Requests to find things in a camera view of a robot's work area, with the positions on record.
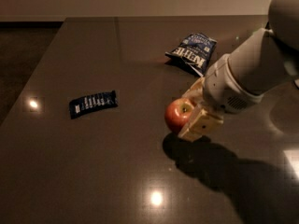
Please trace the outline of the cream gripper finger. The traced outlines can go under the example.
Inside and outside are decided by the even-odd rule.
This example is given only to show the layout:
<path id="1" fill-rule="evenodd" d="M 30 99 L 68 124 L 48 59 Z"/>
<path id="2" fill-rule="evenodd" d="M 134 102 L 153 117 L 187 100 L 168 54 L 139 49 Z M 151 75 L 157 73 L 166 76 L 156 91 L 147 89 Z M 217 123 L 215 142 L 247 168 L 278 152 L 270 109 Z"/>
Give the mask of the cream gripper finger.
<path id="1" fill-rule="evenodd" d="M 209 134 L 223 124 L 223 115 L 206 105 L 197 105 L 187 123 L 178 133 L 182 140 L 193 142 Z"/>
<path id="2" fill-rule="evenodd" d="M 205 79 L 198 78 L 182 95 L 182 99 L 191 105 L 203 105 L 203 87 Z"/>

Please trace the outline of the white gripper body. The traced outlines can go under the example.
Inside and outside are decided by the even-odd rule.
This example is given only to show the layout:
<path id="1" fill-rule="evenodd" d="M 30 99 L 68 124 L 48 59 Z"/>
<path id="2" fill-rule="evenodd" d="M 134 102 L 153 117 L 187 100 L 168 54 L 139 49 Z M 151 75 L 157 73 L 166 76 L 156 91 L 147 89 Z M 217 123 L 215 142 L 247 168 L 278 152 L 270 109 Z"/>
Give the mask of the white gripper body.
<path id="1" fill-rule="evenodd" d="M 217 111 L 238 114 L 262 101 L 242 88 L 235 80 L 229 66 L 229 55 L 224 54 L 206 71 L 203 98 Z"/>

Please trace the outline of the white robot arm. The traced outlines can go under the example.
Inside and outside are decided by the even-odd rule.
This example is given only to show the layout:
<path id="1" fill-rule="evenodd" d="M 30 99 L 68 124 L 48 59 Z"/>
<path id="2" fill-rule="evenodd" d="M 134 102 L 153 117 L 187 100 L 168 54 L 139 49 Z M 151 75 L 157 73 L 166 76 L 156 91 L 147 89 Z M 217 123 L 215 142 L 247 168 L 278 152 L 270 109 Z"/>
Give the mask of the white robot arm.
<path id="1" fill-rule="evenodd" d="M 224 114 L 257 105 L 267 91 L 299 78 L 299 0 L 272 0 L 268 22 L 183 94 L 195 108 L 179 138 L 193 142 L 221 126 Z"/>

